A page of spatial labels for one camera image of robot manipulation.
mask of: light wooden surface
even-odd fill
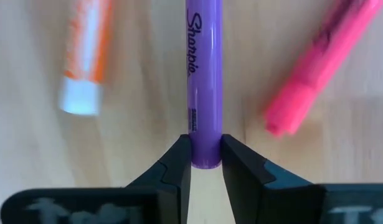
[[[184,1],[116,1],[101,116],[57,109],[70,0],[0,0],[0,205],[35,187],[125,186],[186,133]],[[383,182],[383,11],[308,119],[260,111],[330,0],[224,0],[224,129],[313,182]],[[221,169],[192,170],[189,223],[234,223]]]

